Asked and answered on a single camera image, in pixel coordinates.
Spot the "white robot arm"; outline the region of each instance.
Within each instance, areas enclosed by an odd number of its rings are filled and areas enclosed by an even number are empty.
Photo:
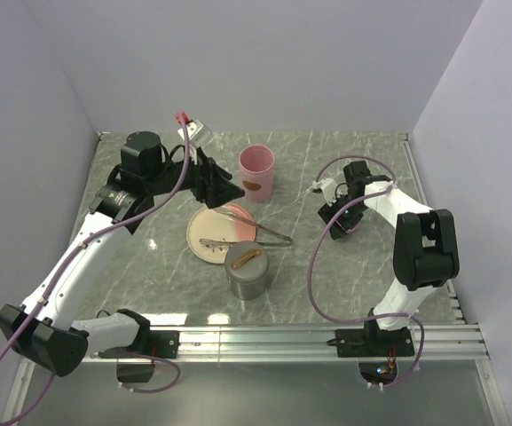
[[[209,130],[202,123],[188,121],[188,117],[183,116],[187,120],[189,138],[198,144]],[[128,136],[121,150],[121,163],[98,191],[80,232],[57,266],[19,307],[7,304],[0,311],[0,328],[10,339],[28,315],[43,304],[12,346],[17,353],[55,375],[64,376],[87,354],[112,348],[137,352],[149,349],[149,321],[136,312],[119,310],[106,318],[84,321],[76,321],[75,315],[107,262],[137,230],[141,220],[117,227],[89,244],[85,241],[112,224],[150,209],[155,195],[171,192],[184,163],[173,162],[172,154],[169,155],[155,133],[141,131]],[[230,182],[232,175],[218,167],[200,147],[192,148],[189,155],[192,161],[179,190],[190,189],[197,201],[211,209],[243,196],[244,191]],[[45,298],[44,292],[51,279],[70,256],[74,258]]]
[[[347,193],[336,190],[331,178],[313,184],[323,193],[326,204],[319,215],[327,223],[341,206],[363,195],[380,193],[393,185],[385,176],[372,176],[366,162],[352,162],[344,167]],[[427,296],[459,271],[453,215],[448,210],[434,210],[415,201],[395,186],[389,193],[369,198],[344,212],[330,229],[333,239],[342,238],[353,229],[368,208],[380,214],[396,228],[393,266],[396,278],[385,297],[372,310],[373,315],[404,312],[413,315]],[[407,327],[408,318],[388,317],[376,321],[385,331]]]

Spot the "plate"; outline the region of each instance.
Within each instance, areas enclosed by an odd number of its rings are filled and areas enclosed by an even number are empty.
[[[238,216],[254,220],[248,211],[238,204],[229,202],[224,207]],[[205,262],[223,264],[228,248],[208,248],[199,243],[201,238],[214,241],[255,241],[256,228],[204,206],[191,217],[186,227],[186,242],[191,251]]]

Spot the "marble surface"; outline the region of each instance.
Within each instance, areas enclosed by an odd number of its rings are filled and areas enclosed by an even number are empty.
[[[177,133],[161,135],[170,150],[180,143]],[[119,162],[125,136],[103,135],[91,167],[75,232],[92,201]],[[238,156],[248,145],[267,145],[276,156],[274,193],[265,204],[236,201],[260,222],[290,235],[290,248],[268,248],[269,289],[250,302],[232,295],[221,265],[207,264],[188,248],[185,230],[201,205],[189,192],[177,196],[154,216],[144,220],[136,234],[113,260],[86,296],[78,319],[89,319],[100,309],[129,308],[163,315],[161,322],[205,325],[263,325],[325,322],[311,307],[305,273],[312,246],[324,226],[317,210],[324,203],[311,191],[319,169],[343,154],[367,154],[387,162],[398,175],[398,186],[418,199],[413,173],[397,133],[253,132],[216,133],[205,153],[234,175],[238,183]],[[345,162],[333,164],[325,177],[343,181]],[[382,170],[371,165],[373,173]],[[258,235],[262,241],[266,235]],[[366,212],[360,229],[343,241],[326,240],[314,271],[319,306],[330,315],[351,319],[364,316],[385,294],[393,280],[393,229],[381,217]],[[421,306],[419,317],[432,323],[454,320],[445,288]]]

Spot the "tongs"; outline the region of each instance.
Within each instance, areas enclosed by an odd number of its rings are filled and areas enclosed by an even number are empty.
[[[216,213],[219,213],[224,216],[232,217],[234,219],[240,220],[241,222],[252,225],[258,229],[261,229],[262,231],[266,233],[270,233],[271,235],[276,236],[280,240],[283,240],[282,242],[266,242],[266,241],[257,241],[257,243],[260,246],[264,247],[289,247],[291,244],[293,244],[293,239],[291,237],[288,237],[286,235],[283,235],[282,233],[278,233],[277,231],[273,231],[270,228],[267,228],[263,225],[258,224],[257,222],[254,222],[253,220],[246,219],[245,217],[242,217],[240,215],[237,215],[233,212],[231,212],[228,209],[225,209],[223,207],[216,207],[215,209],[212,209]],[[200,244],[203,246],[209,247],[209,248],[218,248],[218,247],[230,247],[232,244],[235,244],[237,241],[215,241],[215,240],[208,240],[205,238],[200,239]]]

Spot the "plastic cup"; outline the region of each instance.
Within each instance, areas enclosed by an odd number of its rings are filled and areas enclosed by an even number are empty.
[[[252,145],[241,152],[240,178],[246,200],[269,200],[273,192],[274,165],[275,157],[267,146]]]

